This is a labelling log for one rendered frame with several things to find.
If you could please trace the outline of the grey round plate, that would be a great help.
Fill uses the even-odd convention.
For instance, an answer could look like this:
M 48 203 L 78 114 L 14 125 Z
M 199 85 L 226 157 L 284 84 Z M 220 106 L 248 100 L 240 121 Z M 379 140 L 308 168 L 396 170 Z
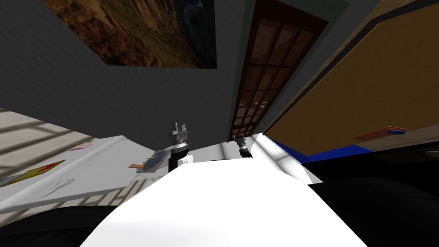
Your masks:
M 137 172 L 156 172 L 161 167 L 161 164 L 165 161 L 165 159 L 169 156 L 170 152 L 170 150 L 159 150 L 154 152 L 154 154 L 150 158 L 146 159 L 146 161 L 143 162 L 143 167 L 138 169 Z

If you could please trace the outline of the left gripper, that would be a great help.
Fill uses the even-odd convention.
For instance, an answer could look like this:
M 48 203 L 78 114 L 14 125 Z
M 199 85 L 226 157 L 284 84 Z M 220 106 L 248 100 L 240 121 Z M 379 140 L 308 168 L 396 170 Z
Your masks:
M 174 130 L 170 131 L 171 143 L 174 146 L 178 146 L 182 143 L 186 143 L 188 139 L 188 131 L 186 131 L 186 125 L 182 124 L 181 130 L 178 130 L 177 123 L 174 123 Z

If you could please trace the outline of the yellow and red book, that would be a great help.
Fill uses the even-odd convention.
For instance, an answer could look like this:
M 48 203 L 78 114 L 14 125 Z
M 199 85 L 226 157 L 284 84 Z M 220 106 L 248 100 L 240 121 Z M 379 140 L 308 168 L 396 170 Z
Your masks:
M 13 175 L 13 176 L 8 176 L 8 177 L 1 177 L 0 178 L 0 187 L 4 187 L 4 186 L 7 186 L 7 185 L 10 185 L 13 183 L 23 181 L 25 179 L 29 179 L 29 178 L 44 174 L 64 161 L 66 161 L 66 160 L 61 160 L 61 161 L 54 162 L 54 163 L 51 163 L 48 165 L 37 167 L 36 169 L 29 170 L 23 174 L 18 174 L 18 175 Z

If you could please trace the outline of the brown flat board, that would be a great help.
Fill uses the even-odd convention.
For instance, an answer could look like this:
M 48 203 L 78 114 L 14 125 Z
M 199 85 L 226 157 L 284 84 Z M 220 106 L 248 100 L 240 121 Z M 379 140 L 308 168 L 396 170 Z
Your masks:
M 357 141 L 361 141 L 361 142 L 367 142 L 367 141 L 383 138 L 386 136 L 390 136 L 390 134 L 388 134 L 388 132 L 387 132 L 387 130 L 390 130 L 390 129 L 404 130 L 405 132 L 408 131 L 408 129 L 405 129 L 405 128 L 387 126 L 387 127 L 384 127 L 384 128 L 378 129 L 378 130 L 374 130 L 371 132 L 367 132 L 367 133 L 355 136 L 355 137 L 353 137 L 353 139 L 357 140 Z

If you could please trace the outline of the brown glazed door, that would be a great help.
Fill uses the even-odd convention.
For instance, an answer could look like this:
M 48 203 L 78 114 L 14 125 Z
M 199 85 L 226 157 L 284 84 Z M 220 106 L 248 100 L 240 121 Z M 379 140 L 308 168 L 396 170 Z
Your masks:
M 327 24 L 279 0 L 256 0 L 228 141 L 255 133 Z

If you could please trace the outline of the brown landscape wall picture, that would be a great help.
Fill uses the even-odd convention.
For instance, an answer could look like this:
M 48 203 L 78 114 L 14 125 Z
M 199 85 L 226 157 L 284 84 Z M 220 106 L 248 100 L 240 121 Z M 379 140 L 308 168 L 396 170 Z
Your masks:
M 214 0 L 42 0 L 109 66 L 216 69 Z

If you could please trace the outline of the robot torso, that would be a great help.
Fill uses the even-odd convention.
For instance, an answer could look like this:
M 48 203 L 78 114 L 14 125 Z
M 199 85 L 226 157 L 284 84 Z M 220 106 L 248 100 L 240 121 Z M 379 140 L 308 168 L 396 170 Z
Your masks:
M 112 211 L 80 247 L 367 247 L 262 134 L 251 158 L 183 164 Z

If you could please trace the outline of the blue mat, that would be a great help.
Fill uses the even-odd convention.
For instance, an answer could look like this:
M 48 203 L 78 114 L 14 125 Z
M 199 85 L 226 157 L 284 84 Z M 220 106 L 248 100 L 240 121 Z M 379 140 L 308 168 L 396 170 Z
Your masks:
M 333 149 L 330 151 L 306 156 L 306 155 L 301 154 L 301 153 L 299 153 L 299 152 L 289 148 L 288 146 L 283 145 L 275 140 L 272 140 L 272 139 L 270 139 L 270 140 L 302 164 L 372 152 L 372 151 L 365 149 L 363 147 L 360 147 L 358 145 L 350 145 L 350 146 L 346 146 L 343 148 Z

